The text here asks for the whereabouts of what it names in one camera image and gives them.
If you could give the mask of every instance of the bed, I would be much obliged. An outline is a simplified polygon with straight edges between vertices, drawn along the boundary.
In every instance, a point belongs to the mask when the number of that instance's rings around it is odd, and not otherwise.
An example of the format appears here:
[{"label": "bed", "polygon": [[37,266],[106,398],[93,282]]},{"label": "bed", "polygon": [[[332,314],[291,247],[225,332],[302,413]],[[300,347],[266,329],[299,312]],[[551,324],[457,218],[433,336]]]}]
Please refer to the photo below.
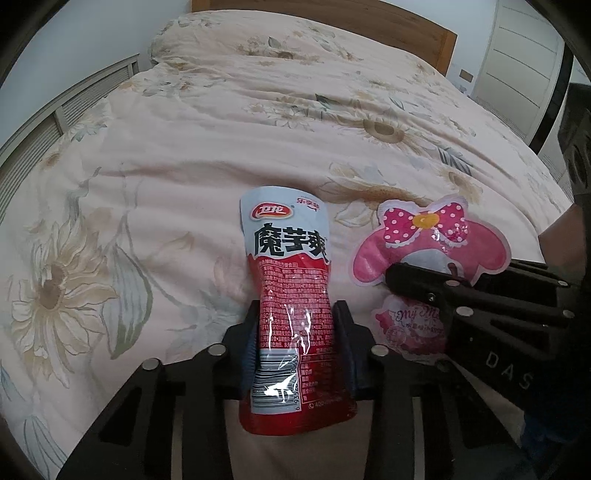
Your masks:
[{"label": "bed", "polygon": [[445,75],[457,35],[404,8],[380,0],[193,0],[193,12],[260,10],[307,18],[401,48]]},{"label": "bed", "polygon": [[[285,3],[298,17],[250,10],[278,4],[212,2],[171,20],[154,68],[87,111],[7,209],[0,406],[45,478],[143,360],[190,358],[241,321],[255,297],[238,209],[251,188],[326,202],[330,297],[379,342],[371,312],[388,292],[355,283],[348,265],[381,202],[460,194],[514,258],[543,260],[537,236],[570,202],[509,128],[436,61],[304,18],[306,2]],[[520,412],[479,388],[518,438]],[[362,478],[370,419],[361,403],[328,429],[257,437],[229,403],[235,478],[301,478],[303,459],[308,480]]]}]

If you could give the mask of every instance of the wooden furniture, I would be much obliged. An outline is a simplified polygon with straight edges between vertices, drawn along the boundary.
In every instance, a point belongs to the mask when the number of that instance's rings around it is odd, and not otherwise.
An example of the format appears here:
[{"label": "wooden furniture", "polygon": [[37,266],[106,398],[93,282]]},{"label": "wooden furniture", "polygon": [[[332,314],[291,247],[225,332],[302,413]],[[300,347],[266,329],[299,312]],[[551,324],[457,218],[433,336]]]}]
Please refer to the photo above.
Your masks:
[{"label": "wooden furniture", "polygon": [[379,0],[193,0],[203,10],[261,10],[315,20],[409,51],[445,75],[457,35]]}]

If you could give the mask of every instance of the white wardrobe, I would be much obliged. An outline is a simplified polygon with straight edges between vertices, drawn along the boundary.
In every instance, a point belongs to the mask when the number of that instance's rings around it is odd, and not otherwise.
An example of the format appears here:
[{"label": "white wardrobe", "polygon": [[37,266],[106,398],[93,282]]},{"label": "white wardrobe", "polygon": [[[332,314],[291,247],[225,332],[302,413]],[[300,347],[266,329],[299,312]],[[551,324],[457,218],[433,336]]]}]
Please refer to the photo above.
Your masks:
[{"label": "white wardrobe", "polygon": [[471,98],[529,144],[554,92],[563,49],[558,32],[525,0],[499,0]]}]

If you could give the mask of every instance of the barcode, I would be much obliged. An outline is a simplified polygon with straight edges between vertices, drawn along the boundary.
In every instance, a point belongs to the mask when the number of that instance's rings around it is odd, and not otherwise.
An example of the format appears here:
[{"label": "barcode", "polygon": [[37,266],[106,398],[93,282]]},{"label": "barcode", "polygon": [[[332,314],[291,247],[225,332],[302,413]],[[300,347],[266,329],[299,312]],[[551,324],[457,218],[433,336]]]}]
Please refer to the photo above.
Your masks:
[{"label": "barcode", "polygon": [[301,410],[298,351],[293,348],[262,348],[260,366],[251,389],[251,411],[275,415]]}]

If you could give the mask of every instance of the snack package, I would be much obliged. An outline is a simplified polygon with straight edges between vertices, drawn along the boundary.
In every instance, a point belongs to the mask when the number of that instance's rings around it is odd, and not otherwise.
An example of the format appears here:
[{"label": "snack package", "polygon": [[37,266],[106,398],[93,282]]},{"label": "snack package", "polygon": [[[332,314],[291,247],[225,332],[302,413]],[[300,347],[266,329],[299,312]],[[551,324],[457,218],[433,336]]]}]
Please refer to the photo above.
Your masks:
[{"label": "snack package", "polygon": [[327,294],[329,223],[313,195],[260,187],[240,202],[246,254],[260,292],[259,362],[244,429],[292,435],[355,416],[335,352]]},{"label": "snack package", "polygon": [[[421,208],[388,200],[378,208],[379,227],[359,247],[353,280],[376,285],[386,269],[404,262],[451,274],[474,285],[483,273],[507,268],[511,250],[503,234],[473,218],[464,197],[450,195]],[[439,310],[419,301],[389,295],[371,314],[376,339],[407,360],[434,362],[443,357],[445,334]]]}]

